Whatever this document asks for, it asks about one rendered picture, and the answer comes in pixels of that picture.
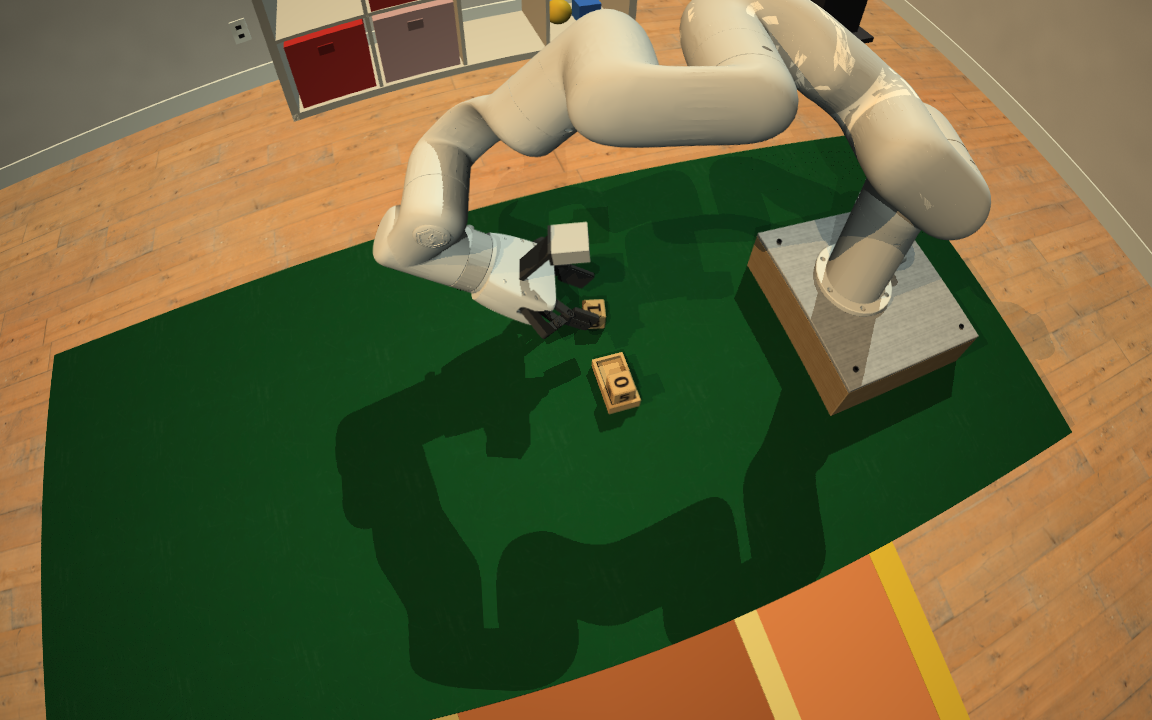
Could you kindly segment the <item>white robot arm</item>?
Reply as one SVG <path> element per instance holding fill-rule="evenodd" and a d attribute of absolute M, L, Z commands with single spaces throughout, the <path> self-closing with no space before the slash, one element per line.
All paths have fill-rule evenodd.
<path fill-rule="evenodd" d="M 620 149 L 759 143 L 794 122 L 797 91 L 836 120 L 867 176 L 836 249 L 814 263 L 831 304 L 881 313 L 920 232 L 963 240 L 986 223 L 990 187 L 954 126 L 817 3 L 691 0 L 679 31 L 687 67 L 664 67 L 637 20 L 590 12 L 493 94 L 445 111 L 411 152 L 401 205 L 381 218 L 376 263 L 476 290 L 493 242 L 467 225 L 470 174 L 499 141 L 529 158 L 577 129 Z"/>

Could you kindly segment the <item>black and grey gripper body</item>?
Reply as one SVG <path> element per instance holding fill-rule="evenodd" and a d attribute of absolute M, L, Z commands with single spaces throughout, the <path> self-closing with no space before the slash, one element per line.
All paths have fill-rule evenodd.
<path fill-rule="evenodd" d="M 536 270 L 525 281 L 518 281 L 518 259 L 524 258 L 538 243 L 521 240 L 509 234 L 486 233 L 492 236 L 492 262 L 483 282 L 472 293 L 477 304 L 488 306 L 494 313 L 509 316 L 516 323 L 526 323 L 518 306 L 535 311 L 556 309 L 556 273 L 550 260 Z"/>

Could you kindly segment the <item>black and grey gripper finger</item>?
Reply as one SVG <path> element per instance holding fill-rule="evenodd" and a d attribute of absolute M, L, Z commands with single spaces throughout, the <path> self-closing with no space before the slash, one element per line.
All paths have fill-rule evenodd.
<path fill-rule="evenodd" d="M 541 340 L 547 340 L 550 334 L 556 332 L 562 325 L 571 325 L 573 328 L 588 331 L 591 325 L 599 323 L 599 314 L 589 313 L 589 311 L 582 310 L 579 306 L 573 306 L 571 310 L 570 306 L 566 306 L 559 300 L 556 300 L 556 311 L 561 313 L 559 316 L 547 310 L 535 311 L 529 309 L 529 306 L 518 306 L 518 311 L 525 316 L 526 323 L 532 325 L 532 328 L 538 332 Z M 545 323 L 543 316 L 550 323 Z"/>
<path fill-rule="evenodd" d="M 532 242 L 539 243 L 544 237 L 535 240 Z M 564 282 L 567 285 L 573 285 L 575 287 L 584 287 L 590 281 L 593 281 L 594 273 L 588 272 L 588 270 L 582 270 L 579 266 L 573 266 L 570 264 L 554 265 L 554 273 L 558 275 L 558 281 Z"/>

